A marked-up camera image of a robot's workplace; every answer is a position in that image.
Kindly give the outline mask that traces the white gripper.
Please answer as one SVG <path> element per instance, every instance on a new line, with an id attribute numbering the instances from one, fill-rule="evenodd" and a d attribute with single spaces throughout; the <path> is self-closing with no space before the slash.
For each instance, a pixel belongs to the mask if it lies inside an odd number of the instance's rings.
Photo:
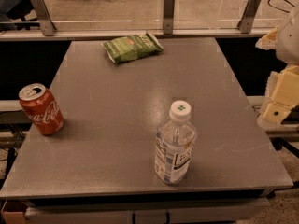
<path id="1" fill-rule="evenodd" d="M 257 118 L 261 128 L 277 129 L 299 105 L 299 4 L 292 8 L 279 28 L 259 38 L 255 47 L 275 49 L 277 58 L 288 64 L 281 72 L 270 73 Z"/>

